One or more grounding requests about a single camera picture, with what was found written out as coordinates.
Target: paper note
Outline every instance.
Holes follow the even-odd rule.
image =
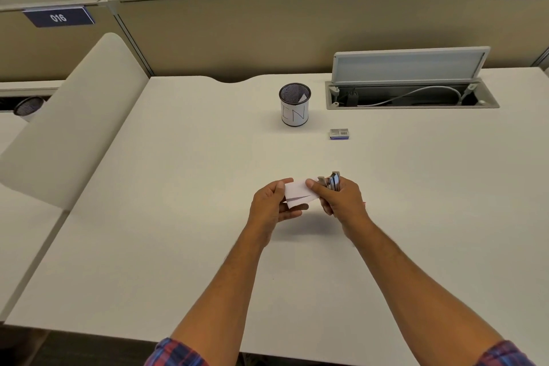
[[[286,184],[285,196],[286,202],[288,203],[288,208],[311,202],[319,197],[307,188],[305,185],[305,180],[294,181]]]

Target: white desk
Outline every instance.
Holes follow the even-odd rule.
[[[0,154],[26,122],[0,113]],[[61,210],[0,184],[0,321],[4,321],[51,243]]]
[[[547,362],[549,79],[537,68],[482,77],[501,108],[327,111],[329,74],[152,78],[7,322],[160,340],[222,263],[258,188],[339,170],[420,266]],[[278,90],[294,81],[312,90],[300,128],[280,118]],[[351,139],[330,141],[330,128]],[[275,230],[242,350],[415,364],[318,202]]]

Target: blue name plate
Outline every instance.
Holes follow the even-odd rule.
[[[23,10],[25,16],[37,28],[58,26],[93,25],[92,16],[83,6],[47,7]]]

